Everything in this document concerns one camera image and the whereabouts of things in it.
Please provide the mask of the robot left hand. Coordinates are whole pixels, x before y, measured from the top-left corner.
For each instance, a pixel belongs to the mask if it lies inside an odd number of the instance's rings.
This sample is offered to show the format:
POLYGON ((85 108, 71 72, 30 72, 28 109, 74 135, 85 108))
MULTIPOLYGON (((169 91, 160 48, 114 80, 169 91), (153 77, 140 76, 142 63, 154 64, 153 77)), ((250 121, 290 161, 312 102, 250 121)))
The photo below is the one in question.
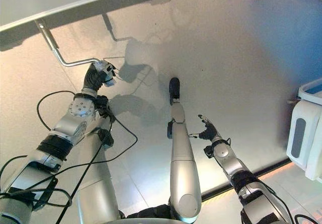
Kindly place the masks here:
POLYGON ((115 85, 115 69, 114 65, 105 60, 92 63, 86 72, 83 89, 87 88, 97 92, 102 85, 105 87, 115 85))

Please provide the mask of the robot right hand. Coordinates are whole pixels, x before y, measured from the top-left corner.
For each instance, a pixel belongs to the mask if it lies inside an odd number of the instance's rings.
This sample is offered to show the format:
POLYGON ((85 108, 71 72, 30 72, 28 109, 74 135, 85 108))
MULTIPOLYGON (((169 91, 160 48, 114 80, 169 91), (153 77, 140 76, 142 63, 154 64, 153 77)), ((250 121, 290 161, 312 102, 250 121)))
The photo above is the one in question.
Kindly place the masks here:
POLYGON ((201 121, 205 124, 206 129, 201 133, 191 133, 189 134, 189 138, 199 138, 203 140, 209 140, 212 143, 215 141, 218 141, 222 139, 221 135, 213 125, 213 123, 207 118, 206 116, 202 114, 198 114, 198 117, 201 119, 201 121))

